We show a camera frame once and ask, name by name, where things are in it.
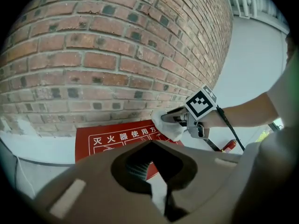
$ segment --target white wall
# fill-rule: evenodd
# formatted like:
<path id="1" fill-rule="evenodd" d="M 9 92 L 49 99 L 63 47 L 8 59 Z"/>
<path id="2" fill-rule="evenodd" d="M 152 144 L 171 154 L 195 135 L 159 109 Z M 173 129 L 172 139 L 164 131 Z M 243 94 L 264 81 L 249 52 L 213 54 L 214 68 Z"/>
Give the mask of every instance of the white wall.
<path id="1" fill-rule="evenodd" d="M 267 91 L 286 63 L 286 35 L 254 19 L 234 17 L 232 39 L 214 88 L 221 108 L 242 104 Z M 236 128 L 241 142 L 254 142 L 263 127 Z M 212 128 L 210 139 L 219 147 L 234 139 L 228 128 Z"/>

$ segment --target white chinese characters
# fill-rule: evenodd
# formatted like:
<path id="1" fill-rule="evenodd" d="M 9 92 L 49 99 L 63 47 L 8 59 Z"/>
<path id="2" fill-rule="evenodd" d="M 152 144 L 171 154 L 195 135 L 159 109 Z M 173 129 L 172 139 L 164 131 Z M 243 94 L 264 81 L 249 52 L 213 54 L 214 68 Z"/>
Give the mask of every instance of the white chinese characters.
<path id="1" fill-rule="evenodd" d="M 141 131 L 142 131 L 142 134 L 148 134 L 149 133 L 147 129 L 142 129 Z"/>
<path id="2" fill-rule="evenodd" d="M 132 136 L 133 138 L 138 137 L 139 136 L 138 131 L 132 131 Z"/>
<path id="3" fill-rule="evenodd" d="M 110 135 L 109 137 L 107 137 L 107 139 L 108 139 L 108 143 L 110 143 L 111 141 L 115 142 L 114 136 L 111 137 Z"/>
<path id="4" fill-rule="evenodd" d="M 93 141 L 95 142 L 93 145 L 102 144 L 102 143 L 101 143 L 101 137 L 99 137 L 99 138 L 94 138 Z"/>
<path id="5" fill-rule="evenodd" d="M 128 136 L 126 133 L 120 133 L 120 139 L 121 140 L 127 140 L 128 139 Z"/>

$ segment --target gray floor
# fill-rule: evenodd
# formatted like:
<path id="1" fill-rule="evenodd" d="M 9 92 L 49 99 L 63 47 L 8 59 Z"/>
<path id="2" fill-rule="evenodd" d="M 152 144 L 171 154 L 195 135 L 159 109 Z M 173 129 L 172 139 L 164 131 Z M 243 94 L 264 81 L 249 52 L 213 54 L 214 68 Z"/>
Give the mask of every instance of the gray floor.
<path id="1" fill-rule="evenodd" d="M 10 184 L 31 198 L 68 166 L 51 166 L 19 160 L 0 142 L 0 163 Z"/>

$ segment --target black strap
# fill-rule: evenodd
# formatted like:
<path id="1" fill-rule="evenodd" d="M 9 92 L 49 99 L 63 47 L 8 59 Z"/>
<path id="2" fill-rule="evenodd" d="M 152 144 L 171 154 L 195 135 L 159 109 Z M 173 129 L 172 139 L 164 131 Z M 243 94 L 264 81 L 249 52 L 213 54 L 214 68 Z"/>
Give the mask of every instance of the black strap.
<path id="1" fill-rule="evenodd" d="M 224 120 L 224 122 L 226 123 L 226 125 L 227 125 L 227 126 L 229 127 L 229 129 L 231 130 L 231 132 L 234 134 L 235 138 L 237 139 L 238 143 L 239 143 L 240 146 L 241 146 L 241 149 L 244 151 L 245 148 L 244 148 L 243 144 L 241 143 L 241 141 L 240 141 L 238 135 L 235 133 L 234 128 L 230 125 L 228 119 L 226 118 L 223 109 L 221 109 L 219 106 L 217 106 L 216 109 L 217 109 L 219 115 L 221 116 L 221 118 Z"/>

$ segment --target red brick wall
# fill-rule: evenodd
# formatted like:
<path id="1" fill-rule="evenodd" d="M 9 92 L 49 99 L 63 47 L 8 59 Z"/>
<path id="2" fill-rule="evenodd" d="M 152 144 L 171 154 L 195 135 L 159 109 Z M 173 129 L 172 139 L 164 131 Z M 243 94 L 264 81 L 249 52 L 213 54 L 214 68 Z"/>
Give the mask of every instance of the red brick wall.
<path id="1" fill-rule="evenodd" d="M 202 83 L 228 52 L 226 0 L 31 0 L 0 59 L 0 129 L 41 136 L 149 119 Z"/>

